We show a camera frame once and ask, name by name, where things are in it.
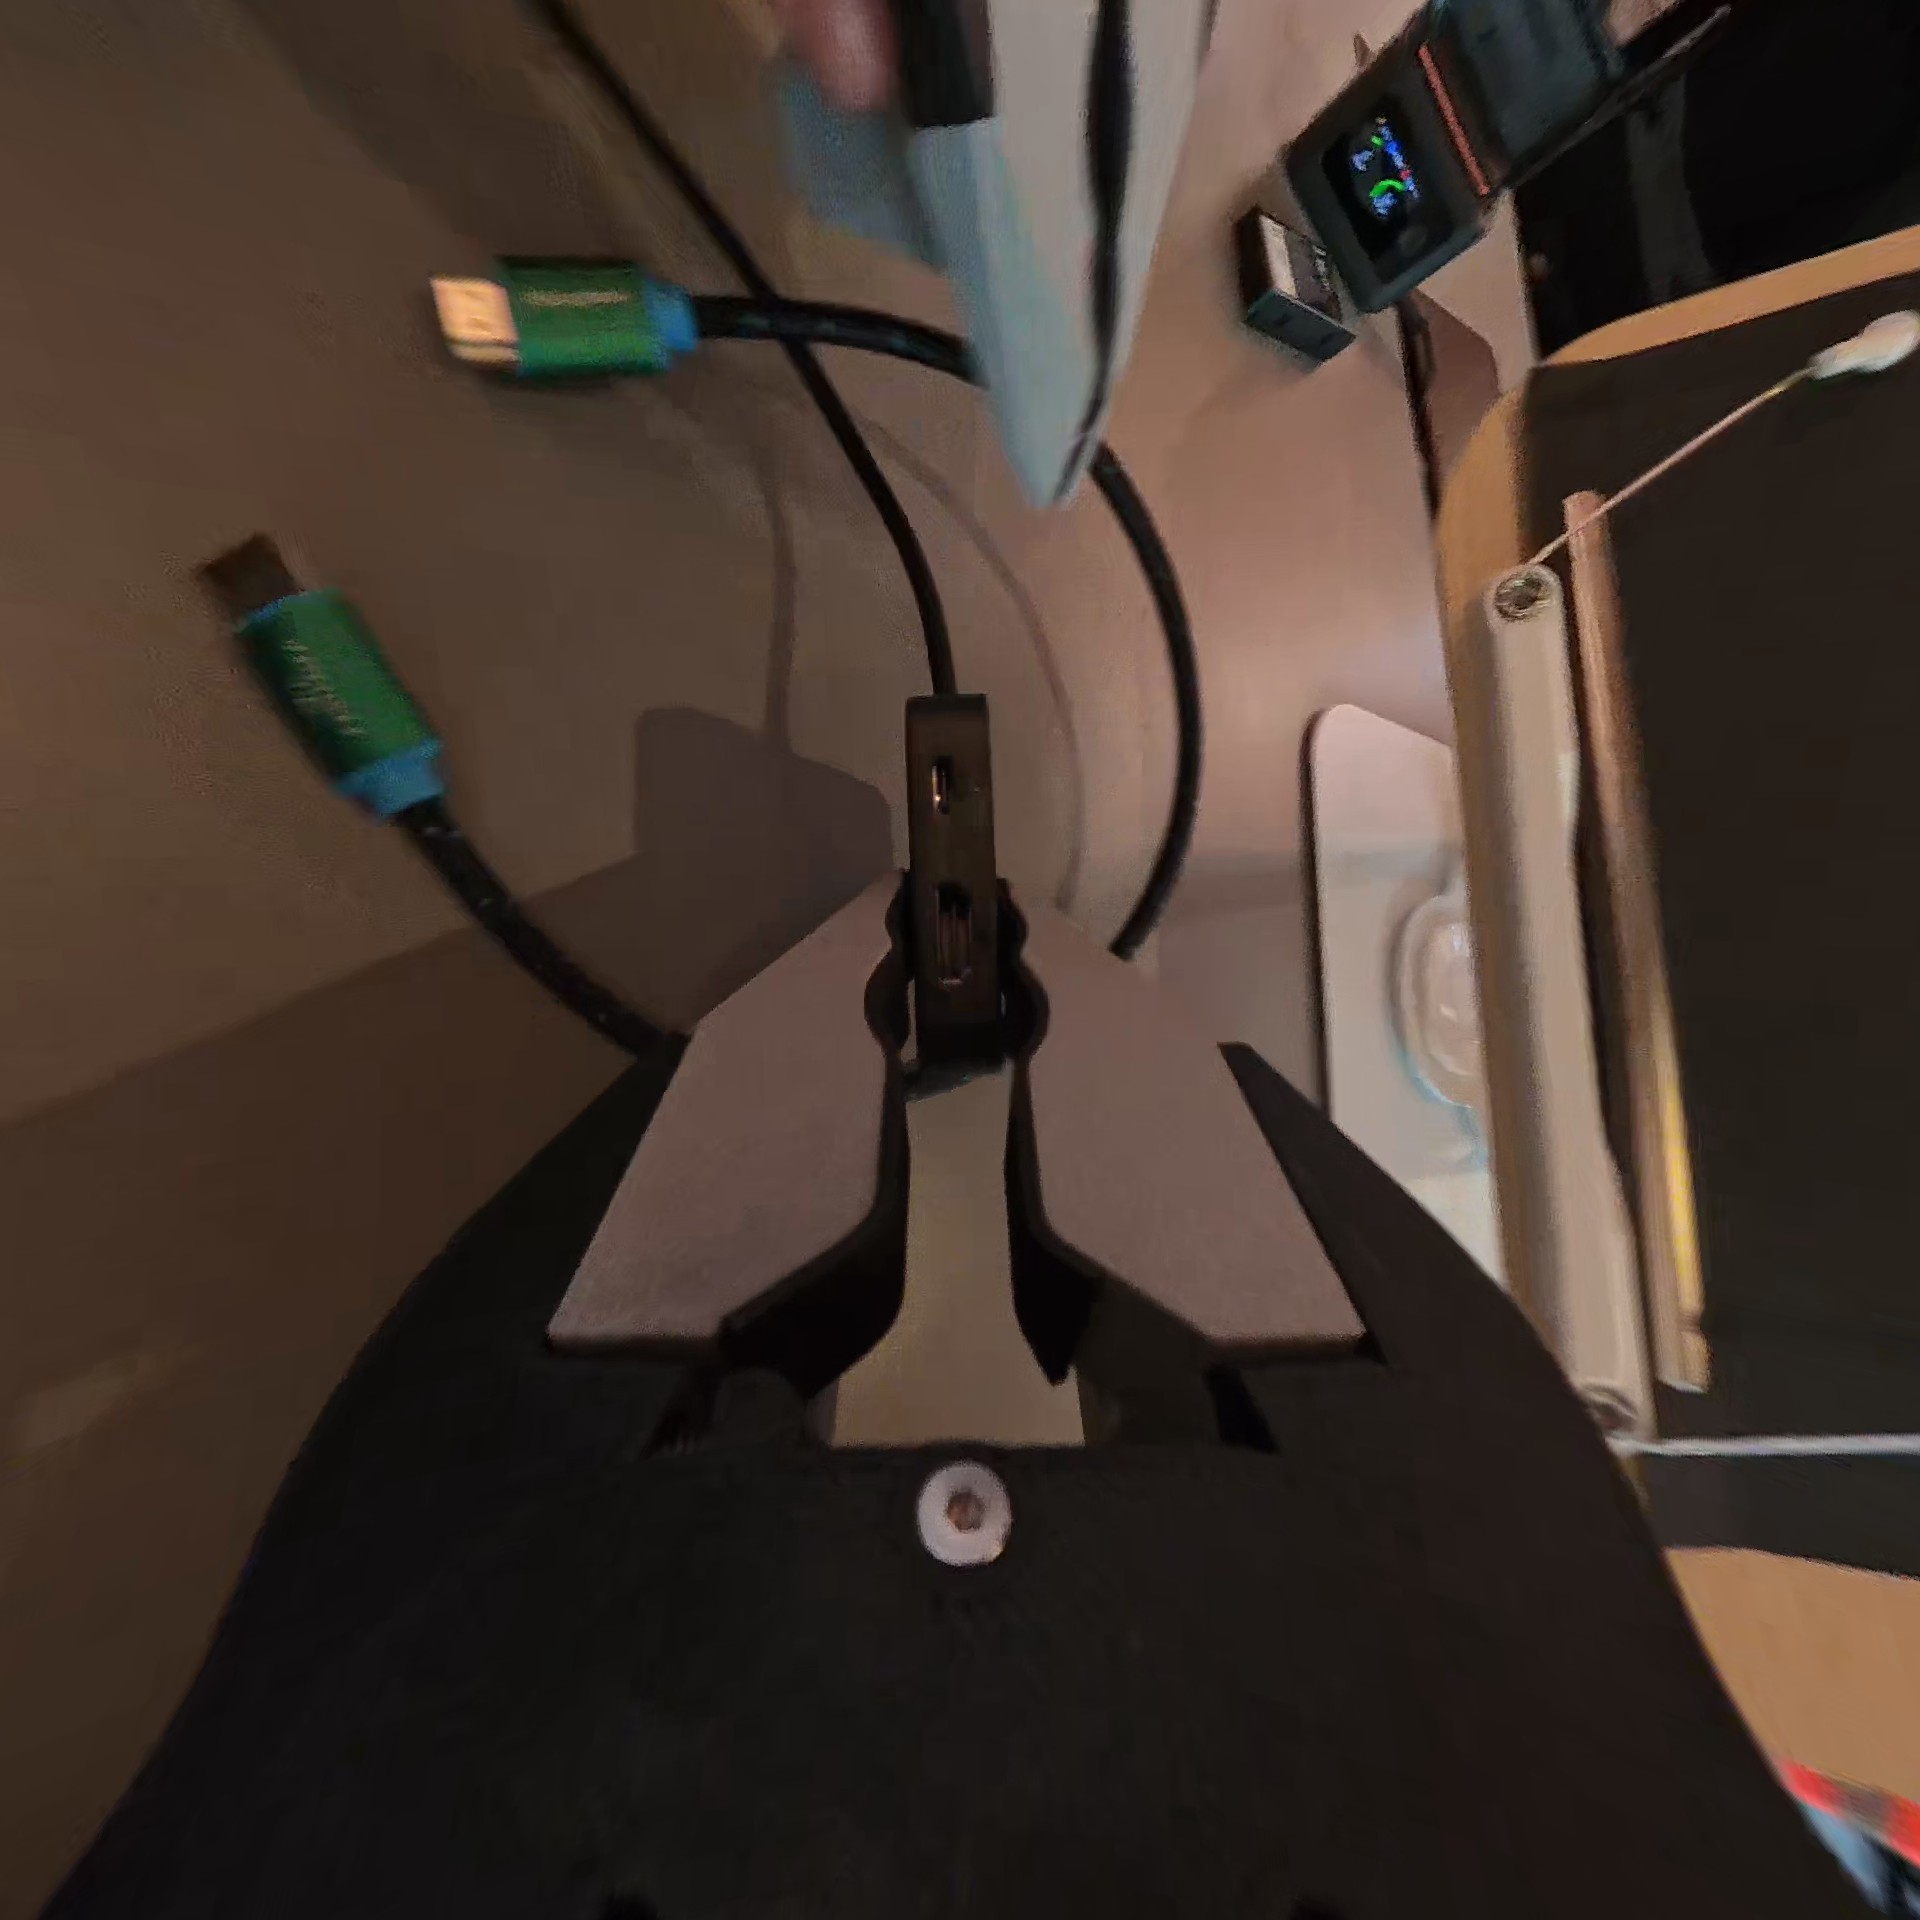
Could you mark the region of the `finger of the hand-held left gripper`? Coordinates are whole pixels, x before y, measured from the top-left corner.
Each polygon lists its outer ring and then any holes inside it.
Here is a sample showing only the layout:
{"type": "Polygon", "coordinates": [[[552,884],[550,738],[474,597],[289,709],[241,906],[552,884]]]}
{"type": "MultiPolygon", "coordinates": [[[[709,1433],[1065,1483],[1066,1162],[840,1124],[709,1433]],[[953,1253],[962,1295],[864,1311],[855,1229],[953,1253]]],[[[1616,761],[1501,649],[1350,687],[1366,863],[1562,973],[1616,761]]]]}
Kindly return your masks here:
{"type": "Polygon", "coordinates": [[[1214,22],[1214,2],[1102,4],[1104,411],[1134,348],[1214,22]]]}
{"type": "Polygon", "coordinates": [[[1090,466],[1102,410],[1102,4],[990,4],[993,117],[912,131],[899,100],[842,113],[776,62],[787,173],[823,223],[943,276],[1034,508],[1090,466]]]}

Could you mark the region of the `black battery charger case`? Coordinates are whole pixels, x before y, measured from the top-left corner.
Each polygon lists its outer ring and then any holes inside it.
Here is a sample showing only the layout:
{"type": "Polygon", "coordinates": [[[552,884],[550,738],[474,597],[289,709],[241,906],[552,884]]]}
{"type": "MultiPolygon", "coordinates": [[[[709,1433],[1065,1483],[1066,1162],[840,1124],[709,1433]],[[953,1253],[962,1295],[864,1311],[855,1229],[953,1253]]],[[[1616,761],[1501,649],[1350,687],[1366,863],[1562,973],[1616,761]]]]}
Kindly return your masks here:
{"type": "Polygon", "coordinates": [[[1473,247],[1501,193],[1583,131],[1623,74],[1606,4],[1422,4],[1283,151],[1354,310],[1392,309],[1473,247]]]}

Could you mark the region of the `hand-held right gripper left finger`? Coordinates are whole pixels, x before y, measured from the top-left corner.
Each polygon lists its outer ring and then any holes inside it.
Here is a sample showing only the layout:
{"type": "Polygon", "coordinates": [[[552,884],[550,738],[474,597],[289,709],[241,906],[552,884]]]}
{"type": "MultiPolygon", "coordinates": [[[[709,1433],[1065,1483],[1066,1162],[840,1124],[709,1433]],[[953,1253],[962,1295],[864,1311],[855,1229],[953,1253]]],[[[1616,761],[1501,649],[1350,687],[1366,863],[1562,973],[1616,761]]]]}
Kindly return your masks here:
{"type": "Polygon", "coordinates": [[[899,878],[719,1001],[678,1055],[545,1337],[842,1374],[905,1291],[899,878]]]}

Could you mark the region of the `person's left hand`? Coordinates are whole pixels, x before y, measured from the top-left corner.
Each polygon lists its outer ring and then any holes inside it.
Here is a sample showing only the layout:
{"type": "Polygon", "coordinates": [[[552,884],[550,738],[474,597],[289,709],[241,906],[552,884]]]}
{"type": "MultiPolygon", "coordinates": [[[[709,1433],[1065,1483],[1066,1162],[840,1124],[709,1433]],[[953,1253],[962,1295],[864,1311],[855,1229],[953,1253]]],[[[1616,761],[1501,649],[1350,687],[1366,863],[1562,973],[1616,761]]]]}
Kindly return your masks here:
{"type": "Polygon", "coordinates": [[[895,106],[899,55],[886,2],[773,2],[782,57],[842,113],[895,106]]]}

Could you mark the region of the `wooden book stand white base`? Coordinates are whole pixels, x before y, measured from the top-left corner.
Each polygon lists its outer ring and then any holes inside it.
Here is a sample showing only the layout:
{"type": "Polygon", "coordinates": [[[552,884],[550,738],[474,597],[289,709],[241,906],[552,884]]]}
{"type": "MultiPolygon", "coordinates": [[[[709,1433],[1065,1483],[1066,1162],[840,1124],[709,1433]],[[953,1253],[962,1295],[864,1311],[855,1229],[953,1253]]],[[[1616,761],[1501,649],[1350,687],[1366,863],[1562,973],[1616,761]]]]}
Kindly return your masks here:
{"type": "Polygon", "coordinates": [[[1472,421],[1439,802],[1494,1269],[1817,1805],[1914,1802],[1914,227],[1600,327],[1472,421]]]}

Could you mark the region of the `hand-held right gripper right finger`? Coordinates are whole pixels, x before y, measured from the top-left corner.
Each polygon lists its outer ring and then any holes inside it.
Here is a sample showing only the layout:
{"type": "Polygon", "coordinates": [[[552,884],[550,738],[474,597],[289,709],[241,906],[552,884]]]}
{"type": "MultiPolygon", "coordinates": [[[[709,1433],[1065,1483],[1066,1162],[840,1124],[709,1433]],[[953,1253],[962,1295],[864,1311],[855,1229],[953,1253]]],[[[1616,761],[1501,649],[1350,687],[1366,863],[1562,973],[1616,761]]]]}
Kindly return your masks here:
{"type": "Polygon", "coordinates": [[[1352,1295],[1223,1050],[1061,913],[1005,913],[1005,1213],[1043,1379],[1358,1354],[1352,1295]]]}

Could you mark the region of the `black adapter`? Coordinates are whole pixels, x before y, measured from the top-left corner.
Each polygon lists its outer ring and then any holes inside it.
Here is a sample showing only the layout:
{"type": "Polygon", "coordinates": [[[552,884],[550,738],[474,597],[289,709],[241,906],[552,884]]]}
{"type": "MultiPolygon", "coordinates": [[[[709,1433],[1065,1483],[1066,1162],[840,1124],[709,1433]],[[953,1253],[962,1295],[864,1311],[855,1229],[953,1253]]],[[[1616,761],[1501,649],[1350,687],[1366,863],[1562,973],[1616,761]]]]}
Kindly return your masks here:
{"type": "Polygon", "coordinates": [[[912,1098],[963,1085],[1001,1067],[999,878],[986,703],[953,671],[943,598],[926,548],[872,451],[801,342],[782,342],[807,398],[848,458],[888,538],[918,615],[929,692],[905,707],[907,903],[917,1060],[912,1098]]]}

